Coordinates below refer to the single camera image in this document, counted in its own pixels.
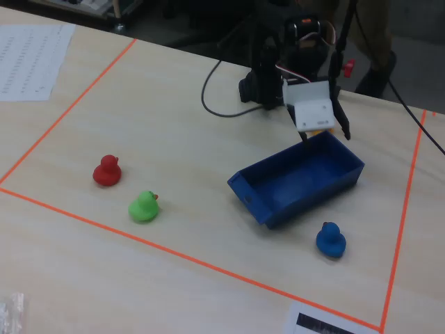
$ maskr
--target orange tape line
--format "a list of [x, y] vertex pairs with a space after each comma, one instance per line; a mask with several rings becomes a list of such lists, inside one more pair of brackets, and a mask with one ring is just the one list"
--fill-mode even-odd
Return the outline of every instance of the orange tape line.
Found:
[[[426, 119], [426, 110], [423, 110], [422, 119], [420, 121], [420, 123], [422, 125], [425, 124], [425, 119]], [[410, 193], [411, 193], [412, 179], [414, 177], [414, 171], [416, 169], [417, 155], [419, 153], [419, 146], [420, 146], [421, 138], [422, 138], [422, 129], [419, 128], [419, 130], [417, 132], [416, 145], [414, 146], [414, 152], [412, 154], [410, 176], [408, 177], [408, 182], [407, 182], [407, 185], [406, 185], [405, 199], [403, 201], [402, 216], [400, 218], [401, 222], [400, 222], [400, 225], [398, 227], [396, 250], [394, 252], [394, 259], [393, 259], [393, 262], [392, 262], [391, 275], [389, 277], [387, 295], [385, 297], [385, 306], [383, 308], [382, 321], [380, 322], [380, 330], [379, 331], [381, 333], [384, 332], [385, 325], [386, 325], [386, 322], [387, 322], [388, 310], [389, 310], [389, 302], [391, 301], [392, 289], [394, 287], [394, 279], [396, 278], [398, 256], [399, 256], [400, 251], [401, 251], [403, 230], [405, 229], [406, 213], [407, 213], [407, 210], [408, 210], [408, 205], [410, 203]]]
[[199, 264], [200, 266], [204, 266], [204, 267], [206, 267], [206, 268], [209, 268], [209, 269], [211, 269], [211, 270], [217, 271], [217, 272], [219, 272], [219, 273], [223, 273], [223, 274], [225, 274], [225, 275], [227, 275], [227, 276], [236, 278], [237, 280], [241, 280], [241, 281], [243, 281], [243, 282], [245, 282], [245, 283], [248, 283], [248, 284], [251, 284], [251, 285], [255, 285], [256, 287], [260, 287], [260, 288], [265, 289], [265, 290], [268, 290], [268, 291], [270, 291], [270, 292], [274, 292], [274, 293], [276, 293], [276, 294], [280, 294], [280, 295], [282, 295], [282, 296], [285, 296], [285, 297], [287, 297], [287, 298], [293, 299], [293, 300], [295, 300], [295, 301], [299, 301], [299, 302], [301, 302], [301, 303], [305, 303], [305, 304], [307, 304], [307, 305], [313, 306], [313, 307], [318, 308], [318, 309], [320, 309], [320, 310], [323, 310], [323, 311], [332, 313], [332, 314], [334, 314], [334, 315], [337, 315], [337, 316], [342, 317], [342, 318], [344, 318], [344, 319], [353, 321], [353, 322], [355, 322], [355, 323], [357, 323], [357, 324], [360, 324], [360, 325], [362, 325], [362, 326], [368, 327], [368, 328], [373, 329], [373, 330], [375, 330], [375, 331], [378, 331], [378, 330], [379, 330], [379, 327], [376, 326], [376, 325], [369, 324], [369, 323], [367, 323], [367, 322], [365, 322], [365, 321], [362, 321], [362, 320], [360, 320], [360, 319], [354, 318], [354, 317], [352, 317], [352, 316], [350, 316], [350, 315], [347, 315], [347, 314], [345, 314], [345, 313], [342, 313], [342, 312], [333, 310], [332, 308], [327, 308], [327, 307], [325, 307], [325, 306], [323, 306], [323, 305], [317, 304], [317, 303], [315, 303], [315, 302], [313, 302], [313, 301], [308, 301], [307, 299], [300, 298], [300, 297], [295, 296], [295, 295], [293, 295], [293, 294], [290, 294], [290, 293], [288, 293], [288, 292], [285, 292], [285, 291], [282, 291], [282, 290], [279, 290], [279, 289], [275, 289], [274, 287], [270, 287], [270, 286], [265, 285], [265, 284], [263, 284], [263, 283], [257, 282], [256, 280], [251, 280], [250, 278], [246, 278], [246, 277], [244, 277], [244, 276], [238, 275], [237, 273], [232, 273], [231, 271], [228, 271], [228, 270], [226, 270], [226, 269], [223, 269], [223, 268], [214, 266], [214, 265], [212, 265], [212, 264], [209, 264], [209, 263], [207, 263], [207, 262], [201, 261], [201, 260], [196, 259], [196, 258], [194, 258], [194, 257], [191, 257], [191, 256], [189, 256], [189, 255], [186, 255], [186, 254], [177, 252], [177, 251], [175, 251], [175, 250], [173, 250], [173, 249], [170, 249], [170, 248], [168, 248], [168, 247], [165, 247], [165, 246], [162, 246], [162, 245], [159, 245], [159, 244], [155, 244], [154, 242], [151, 242], [151, 241], [142, 239], [142, 238], [140, 238], [140, 237], [137, 237], [137, 236], [135, 236], [135, 235], [132, 235], [132, 234], [123, 232], [123, 231], [121, 231], [121, 230], [117, 230], [117, 229], [115, 229], [115, 228], [111, 228], [111, 227], [106, 226], [106, 225], [103, 225], [103, 224], [101, 224], [101, 223], [97, 223], [97, 222], [95, 222], [95, 221], [91, 221], [90, 219], [87, 219], [87, 218], [78, 216], [78, 215], [76, 215], [76, 214], [71, 214], [71, 213], [66, 212], [66, 211], [64, 211], [64, 210], [62, 210], [62, 209], [58, 209], [57, 207], [53, 207], [53, 206], [51, 206], [51, 205], [48, 205], [48, 204], [43, 203], [43, 202], [40, 202], [40, 201], [38, 201], [38, 200], [34, 200], [34, 199], [32, 199], [32, 198], [29, 198], [29, 197], [20, 195], [20, 194], [18, 194], [18, 193], [13, 192], [13, 191], [10, 191], [10, 190], [4, 189], [4, 188], [0, 188], [0, 191], [1, 191], [2, 193], [7, 193], [8, 195], [14, 196], [14, 197], [16, 197], [16, 198], [20, 198], [20, 199], [22, 199], [22, 200], [31, 202], [31, 203], [36, 204], [36, 205], [39, 205], [39, 206], [44, 207], [44, 208], [46, 208], [46, 209], [50, 209], [51, 211], [58, 212], [59, 214], [63, 214], [63, 215], [68, 216], [68, 217], [70, 217], [70, 218], [74, 218], [74, 219], [76, 219], [76, 220], [78, 220], [78, 221], [82, 221], [82, 222], [84, 222], [84, 223], [93, 225], [93, 226], [95, 226], [95, 227], [97, 227], [97, 228], [101, 228], [101, 229], [103, 229], [103, 230], [106, 230], [106, 231], [109, 231], [109, 232], [112, 232], [112, 233], [121, 235], [121, 236], [126, 237], [126, 238], [128, 238], [128, 239], [131, 239], [131, 240], [140, 242], [140, 243], [142, 243], [142, 244], [145, 244], [145, 245], [148, 245], [148, 246], [157, 248], [157, 249], [159, 249], [160, 251], [167, 252], [167, 253], [169, 253], [169, 254], [175, 255], [175, 256], [180, 257], [180, 258], [182, 258], [182, 259], [185, 259], [185, 260], [191, 261], [191, 262], [193, 262], [193, 263]]
[[12, 173], [13, 171], [25, 160], [32, 151], [42, 142], [43, 139], [45, 139], [46, 136], [57, 126], [58, 123], [61, 122], [61, 120], [82, 100], [82, 98], [97, 84], [97, 82], [119, 61], [119, 59], [122, 58], [126, 54], [128, 50], [133, 46], [133, 44], [137, 41], [137, 39], [134, 39], [131, 41], [130, 44], [127, 45], [127, 47], [115, 58], [114, 61], [111, 62], [110, 65], [106, 67], [106, 69], [85, 89], [85, 91], [79, 96], [76, 101], [71, 104], [71, 106], [62, 114], [60, 117], [53, 123], [52, 126], [49, 127], [47, 131], [44, 132], [44, 134], [29, 148], [29, 150], [26, 151], [25, 154], [17, 161], [14, 166], [0, 179], [0, 184], [2, 184]]

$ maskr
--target blue plastic tray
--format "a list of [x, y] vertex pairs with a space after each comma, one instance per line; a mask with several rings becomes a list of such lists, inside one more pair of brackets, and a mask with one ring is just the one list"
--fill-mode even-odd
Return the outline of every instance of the blue plastic tray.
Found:
[[258, 223], [272, 228], [356, 184], [363, 167], [322, 132], [240, 170], [228, 183]]

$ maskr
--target floor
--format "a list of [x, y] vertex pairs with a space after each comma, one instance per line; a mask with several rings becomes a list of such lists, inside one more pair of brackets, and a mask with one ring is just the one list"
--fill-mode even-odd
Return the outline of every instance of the floor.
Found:
[[[169, 20], [164, 19], [162, 11], [164, 2], [165, 0], [148, 1], [147, 6], [138, 13], [130, 25], [127, 25], [124, 34], [132, 38], [167, 45], [196, 33], [196, 30], [189, 28], [188, 18], [185, 15], [178, 15], [176, 18]], [[46, 8], [34, 8], [33, 13], [70, 21], [69, 15], [51, 12]], [[109, 26], [100, 26], [96, 22], [79, 21], [78, 17], [73, 17], [72, 21], [96, 29], [109, 29]], [[437, 43], [433, 44], [422, 40], [394, 36], [393, 50], [397, 54], [398, 63], [392, 74], [392, 81], [408, 105], [445, 113], [445, 99], [443, 97], [445, 92], [445, 66], [443, 62], [445, 59], [445, 42], [441, 42], [445, 41], [445, 38], [435, 36], [435, 40]], [[183, 48], [183, 50], [213, 58], [218, 57], [218, 52], [213, 44], [195, 45]], [[340, 77], [339, 84], [343, 89], [352, 91], [368, 70], [369, 62], [352, 43], [349, 43], [346, 48], [345, 59], [355, 59], [356, 65], [352, 77], [349, 79]], [[247, 65], [244, 56], [232, 55], [227, 61]], [[327, 68], [328, 63], [323, 66], [321, 74], [327, 73]], [[389, 87], [382, 98], [397, 102], [396, 96]]]

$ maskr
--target paper sheet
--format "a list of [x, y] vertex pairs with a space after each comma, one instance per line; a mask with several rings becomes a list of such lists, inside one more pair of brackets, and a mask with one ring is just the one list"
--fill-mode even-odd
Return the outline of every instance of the paper sheet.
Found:
[[46, 101], [74, 33], [73, 24], [0, 26], [0, 101]]
[[294, 301], [287, 315], [283, 334], [378, 334], [332, 313]]

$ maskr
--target wire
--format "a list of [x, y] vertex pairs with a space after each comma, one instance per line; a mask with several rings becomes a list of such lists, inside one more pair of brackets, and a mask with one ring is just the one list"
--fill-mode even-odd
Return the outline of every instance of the wire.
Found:
[[295, 77], [298, 77], [298, 78], [300, 78], [300, 79], [303, 79], [303, 80], [305, 80], [305, 81], [307, 81], [307, 82], [311, 82], [311, 81], [310, 81], [307, 77], [305, 77], [304, 75], [301, 75], [301, 74], [292, 72], [292, 71], [290, 71], [290, 70], [288, 70], [288, 69], [282, 67], [281, 65], [275, 64], [275, 67], [276, 67], [278, 70], [280, 70], [280, 71], [283, 71], [283, 72], [292, 74], [292, 75], [294, 75]]
[[229, 114], [229, 115], [227, 115], [227, 114], [224, 114], [224, 113], [217, 113], [217, 112], [211, 110], [211, 109], [206, 105], [206, 102], [204, 101], [204, 92], [205, 92], [205, 90], [206, 90], [207, 83], [209, 82], [211, 75], [216, 71], [216, 69], [218, 68], [218, 66], [219, 66], [221, 63], [222, 63], [222, 60], [219, 60], [219, 61], [216, 63], [216, 65], [211, 69], [209, 75], [207, 75], [206, 81], [204, 81], [204, 85], [203, 85], [202, 90], [201, 90], [201, 103], [202, 103], [202, 106], [203, 106], [209, 113], [211, 113], [212, 115], [215, 115], [215, 116], [218, 116], [218, 117], [224, 117], [224, 118], [239, 117], [239, 116], [245, 115], [245, 114], [247, 114], [247, 113], [250, 113], [250, 112], [252, 112], [252, 111], [255, 111], [255, 110], [258, 110], [258, 109], [262, 109], [263, 106], [256, 106], [256, 107], [254, 107], [254, 108], [250, 108], [250, 109], [244, 110], [244, 111], [242, 111], [242, 112], [240, 112], [240, 113], [233, 113], [233, 114]]
[[[371, 49], [371, 44], [368, 41], [368, 38], [366, 37], [366, 35], [364, 34], [364, 29], [362, 26], [362, 23], [360, 22], [360, 18], [359, 18], [359, 13], [357, 11], [357, 8], [355, 9], [355, 17], [357, 18], [357, 23], [358, 26], [360, 28], [360, 32], [363, 35], [363, 39], [364, 42], [366, 44], [366, 47], [369, 50], [369, 53], [371, 55], [372, 60], [379, 66], [382, 67], [379, 62], [377, 57], [375, 56], [373, 50]], [[402, 97], [400, 96], [400, 94], [398, 93], [398, 91], [396, 90], [396, 87], [393, 85], [391, 79], [388, 79], [388, 84], [391, 87], [392, 91], [394, 92], [394, 95], [397, 97], [397, 99], [400, 101], [400, 103], [403, 105], [403, 107], [406, 109], [406, 111], [409, 113], [409, 115], [412, 117], [412, 119], [416, 122], [416, 124], [422, 129], [423, 133], [432, 141], [432, 143], [434, 145], [436, 145], [436, 147], [439, 149], [440, 152], [442, 152], [443, 155], [445, 155], [445, 150], [441, 147], [441, 145], [439, 145], [439, 143], [430, 135], [430, 133], [428, 131], [426, 131], [425, 127], [419, 122], [419, 120], [416, 118], [416, 116], [412, 113], [412, 111], [410, 110], [410, 108], [408, 108], [408, 106], [406, 105], [405, 101], [403, 101]]]
[[329, 21], [326, 21], [326, 22], [327, 22], [327, 24], [329, 24], [331, 26], [332, 32], [334, 33], [334, 35], [332, 36], [332, 42], [331, 42], [331, 45], [334, 45], [335, 42], [337, 41], [337, 32], [335, 31], [335, 27], [332, 25], [331, 22], [329, 22]]

